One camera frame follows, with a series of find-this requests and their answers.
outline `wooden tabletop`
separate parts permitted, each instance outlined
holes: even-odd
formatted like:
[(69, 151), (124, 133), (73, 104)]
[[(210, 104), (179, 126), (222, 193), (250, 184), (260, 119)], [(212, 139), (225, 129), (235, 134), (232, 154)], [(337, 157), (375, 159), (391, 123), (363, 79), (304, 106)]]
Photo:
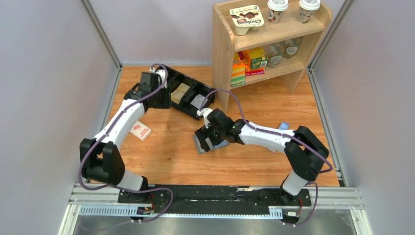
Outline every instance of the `wooden tabletop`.
[[(211, 67), (173, 67), (207, 85), (212, 85)], [(123, 97), (148, 67), (124, 67), (110, 118), (119, 109)], [(233, 89), (247, 120), (278, 128), (281, 122), (290, 129), (307, 126), (327, 146), (319, 112), (308, 78), (303, 78), (294, 94), (288, 94), (278, 78)], [(211, 108), (220, 108), (215, 102)], [(240, 118), (234, 100), (227, 113), (233, 120)], [(285, 154), (272, 153), (264, 147), (237, 143), (202, 155), (196, 151), (194, 131), (203, 125), (180, 111), (149, 109), (140, 119), (153, 130), (145, 142), (131, 133), (126, 137), (121, 156), (126, 168), (147, 177), (150, 184), (195, 184), (229, 186), (279, 186), (290, 173)], [(336, 173), (321, 174), (320, 186), (339, 186)]]

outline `wooden shelf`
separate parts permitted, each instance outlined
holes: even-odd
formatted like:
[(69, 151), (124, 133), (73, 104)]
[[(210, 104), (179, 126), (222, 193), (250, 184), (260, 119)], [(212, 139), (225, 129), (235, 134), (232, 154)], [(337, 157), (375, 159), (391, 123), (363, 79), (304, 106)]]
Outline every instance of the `wooden shelf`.
[[(265, 74), (253, 75), (246, 78), (246, 85), (278, 77), (288, 92), (294, 92), (299, 80), (305, 72), (305, 66), (310, 60), (324, 37), (332, 20), (331, 10), (323, 2), (314, 12), (308, 23), (297, 20), (299, 0), (288, 0), (289, 7), (282, 15), (279, 23), (267, 21), (267, 0), (232, 0), (213, 5), (212, 11), (212, 81), (217, 89), (230, 90), (233, 55), (237, 51), (259, 47), (287, 39), (302, 37), (301, 44), (295, 57), (283, 59), (275, 68), (266, 68)], [(246, 35), (234, 33), (234, 23), (229, 10), (257, 5), (261, 9), (265, 22), (257, 31), (249, 30)], [(228, 110), (228, 93), (218, 93), (217, 99), (222, 105), (223, 112)]]
[(261, 75), (252, 75), (245, 77), (246, 85), (264, 81), (270, 78), (279, 77), (288, 73), (301, 71), (304, 69), (304, 65), (301, 63), (301, 61), (294, 56), (291, 59), (285, 59), (282, 58), (279, 65), (277, 65), (275, 68), (265, 68), (265, 73)]
[[(256, 31), (248, 30), (244, 36), (235, 34), (235, 51), (259, 47), (325, 30), (324, 25), (315, 16), (311, 17), (309, 23), (299, 22), (297, 20), (298, 8), (299, 1), (290, 2), (279, 23), (269, 23), (266, 20), (268, 7), (261, 8), (262, 16), (266, 22)], [(226, 16), (225, 19), (232, 31), (234, 31), (235, 24), (231, 16)]]

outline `gray wall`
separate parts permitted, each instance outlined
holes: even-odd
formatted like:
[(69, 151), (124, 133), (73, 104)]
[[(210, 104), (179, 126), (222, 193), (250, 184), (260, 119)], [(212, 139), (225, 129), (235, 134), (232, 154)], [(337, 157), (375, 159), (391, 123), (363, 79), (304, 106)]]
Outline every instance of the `gray wall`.
[(0, 4), (1, 234), (57, 234), (116, 68), (78, 0)]
[(415, 229), (414, 9), (354, 1), (315, 70), (342, 169), (375, 235)]
[[(225, 1), (91, 0), (91, 4), (123, 64), (192, 65), (211, 63), (212, 5)], [(324, 2), (336, 15), (343, 1)]]

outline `jar label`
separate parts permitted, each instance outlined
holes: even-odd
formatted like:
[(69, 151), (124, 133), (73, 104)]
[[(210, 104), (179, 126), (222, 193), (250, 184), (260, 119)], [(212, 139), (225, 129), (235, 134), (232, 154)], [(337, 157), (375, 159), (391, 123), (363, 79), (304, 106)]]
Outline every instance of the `jar label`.
[(285, 52), (289, 55), (294, 55), (297, 52), (298, 47), (287, 47)]
[(280, 55), (272, 56), (270, 58), (270, 63), (273, 64), (273, 65), (277, 65), (280, 61), (281, 61), (281, 56)]

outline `purple cable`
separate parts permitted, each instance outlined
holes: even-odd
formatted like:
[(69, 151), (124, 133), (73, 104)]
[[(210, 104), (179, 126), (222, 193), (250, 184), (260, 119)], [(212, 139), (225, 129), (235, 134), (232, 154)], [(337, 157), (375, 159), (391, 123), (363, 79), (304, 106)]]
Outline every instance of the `purple cable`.
[[(316, 211), (316, 207), (317, 207), (317, 198), (319, 197), (319, 186), (317, 185), (317, 183), (316, 182), (308, 182), (307, 183), (307, 185), (312, 185), (312, 184), (314, 184), (315, 186), (316, 186), (316, 198), (314, 199), (314, 205), (313, 205), (313, 209), (311, 209), (311, 214), (303, 221), (303, 222), (301, 222), (301, 223), (297, 223), (297, 224), (295, 224), (295, 226), (297, 227), (297, 226), (301, 226), (301, 225), (304, 225), (304, 224), (306, 224), (308, 221), (310, 221), (310, 218), (311, 218), (311, 216), (313, 216), (314, 215), (314, 212)], [(290, 223), (285, 223), (285, 224), (287, 224), (287, 225), (289, 225), (289, 226), (291, 226), (291, 227), (293, 227), (294, 226), (294, 224), (290, 224)]]
[(232, 97), (236, 101), (236, 104), (239, 107), (239, 111), (241, 113), (241, 117), (244, 120), (244, 123), (248, 127), (252, 128), (252, 129), (254, 129), (256, 131), (261, 131), (261, 132), (265, 132), (265, 133), (269, 133), (269, 134), (274, 134), (274, 135), (278, 135), (278, 136), (288, 137), (288, 138), (296, 141), (297, 143), (301, 144), (302, 146), (304, 146), (306, 149), (310, 150), (312, 153), (314, 153), (317, 157), (319, 157), (324, 163), (326, 163), (328, 165), (329, 169), (322, 170), (320, 173), (326, 173), (326, 172), (329, 172), (329, 171), (331, 171), (333, 169), (333, 166), (331, 165), (331, 163), (329, 161), (327, 161), (327, 159), (325, 159), (320, 153), (318, 153), (316, 150), (314, 150), (312, 147), (308, 146), (306, 143), (304, 143), (303, 141), (299, 140), (298, 138), (296, 138), (294, 136), (287, 135), (287, 134), (282, 134), (280, 132), (265, 130), (265, 129), (261, 129), (261, 128), (255, 128), (254, 126), (252, 126), (251, 124), (249, 124), (248, 121), (246, 121), (246, 119), (245, 119), (245, 115), (244, 115), (244, 112), (242, 111), (242, 106), (241, 106), (241, 103), (239, 102), (238, 98), (232, 92), (230, 92), (228, 90), (225, 90), (225, 89), (216, 89), (214, 91), (211, 91), (209, 94), (207, 94), (207, 96), (203, 100), (202, 105), (200, 106), (199, 111), (201, 111), (203, 109), (203, 107), (204, 107), (206, 101), (208, 100), (209, 96), (211, 96), (212, 94), (214, 94), (216, 92), (227, 92), (230, 95), (232, 95)]
[[(151, 97), (152, 95), (154, 95), (155, 93), (157, 93), (159, 90), (161, 90), (162, 89), (162, 87), (166, 84), (166, 82), (167, 82), (167, 78), (168, 78), (168, 71), (167, 71), (167, 69), (166, 69), (166, 67), (163, 65), (163, 64), (153, 64), (152, 66), (151, 66), (151, 69), (154, 69), (154, 66), (160, 66), (160, 67), (162, 67), (163, 68), (163, 70), (164, 70), (164, 72), (166, 73), (166, 75), (165, 75), (165, 80), (161, 83), (161, 85), (159, 86), (159, 87), (157, 87), (153, 92), (151, 92), (150, 94), (148, 94), (148, 95), (146, 95), (146, 96), (144, 96), (143, 98), (141, 98), (141, 99), (139, 99), (139, 100), (137, 100), (137, 101), (135, 101), (135, 102), (133, 102), (133, 103), (131, 103), (130, 105), (128, 105), (127, 107), (125, 107), (125, 109), (122, 111), (122, 112), (120, 112), (119, 114), (118, 114), (118, 116), (114, 119), (114, 121), (113, 121), (113, 123), (111, 123), (111, 125), (110, 125), (110, 127), (108, 128), (108, 130), (105, 132), (105, 135), (103, 135), (103, 136), (101, 136), (92, 146), (91, 146), (91, 148), (87, 151), (87, 153), (85, 154), (85, 156), (84, 156), (84, 158), (82, 159), (82, 161), (81, 161), (81, 164), (80, 164), (80, 166), (79, 166), (79, 168), (78, 168), (78, 181), (79, 181), (79, 184), (81, 185), (81, 187), (82, 188), (84, 188), (84, 189), (86, 189), (86, 190), (90, 190), (90, 191), (92, 191), (92, 190), (99, 190), (99, 189), (102, 189), (102, 188), (105, 188), (105, 187), (107, 187), (107, 186), (111, 186), (111, 185), (109, 185), (109, 184), (104, 184), (104, 185), (102, 185), (102, 186), (99, 186), (99, 187), (94, 187), (94, 188), (91, 188), (91, 187), (88, 187), (88, 186), (86, 186), (85, 184), (84, 184), (84, 182), (82, 181), (82, 169), (83, 169), (83, 167), (84, 167), (84, 165), (85, 165), (85, 162), (87, 161), (87, 159), (89, 158), (89, 156), (91, 155), (91, 153), (92, 153), (92, 151), (97, 147), (97, 145), (103, 140), (103, 139), (105, 139), (105, 137), (107, 137), (107, 136), (109, 136), (109, 133), (110, 133), (110, 131), (114, 128), (114, 126), (115, 126), (115, 124), (118, 122), (118, 120), (121, 118), (121, 116), (124, 114), (124, 113), (126, 113), (127, 111), (128, 111), (128, 109), (129, 108), (131, 108), (131, 107), (133, 107), (134, 105), (136, 105), (136, 104), (138, 104), (138, 103), (141, 103), (141, 102), (143, 102), (145, 99), (147, 99), (147, 98), (149, 98), (149, 97)], [(147, 193), (147, 192), (154, 192), (154, 191), (160, 191), (160, 190), (166, 190), (166, 191), (169, 191), (170, 192), (170, 201), (168, 202), (168, 204), (167, 204), (167, 206), (158, 214), (158, 215), (156, 215), (156, 216), (154, 216), (154, 217), (152, 217), (151, 219), (148, 219), (148, 220), (143, 220), (143, 221), (141, 221), (141, 222), (150, 222), (150, 221), (153, 221), (153, 220), (155, 220), (155, 219), (157, 219), (157, 218), (159, 218), (161, 215), (163, 215), (166, 211), (167, 211), (167, 209), (171, 206), (171, 203), (172, 203), (172, 201), (173, 201), (173, 191), (171, 190), (171, 189), (169, 189), (169, 188), (153, 188), (153, 189), (148, 189), (148, 190), (142, 190), (142, 191), (135, 191), (135, 190), (130, 190), (130, 189), (126, 189), (126, 188), (120, 188), (120, 187), (117, 187), (117, 186), (112, 186), (112, 187), (114, 187), (114, 188), (117, 188), (117, 189), (119, 189), (119, 190), (122, 190), (122, 191), (125, 191), (125, 192), (131, 192), (131, 193)], [(123, 224), (127, 224), (127, 222), (123, 222), (123, 223), (120, 223), (120, 224), (117, 224), (117, 225), (114, 225), (114, 226), (111, 226), (111, 227), (109, 227), (109, 228), (106, 228), (106, 229), (101, 229), (101, 230), (89, 230), (89, 231), (96, 231), (96, 232), (99, 232), (99, 231), (104, 231), (104, 230), (108, 230), (108, 229), (111, 229), (111, 228), (114, 228), (114, 227), (118, 227), (118, 226), (120, 226), (120, 225), (123, 225)]]

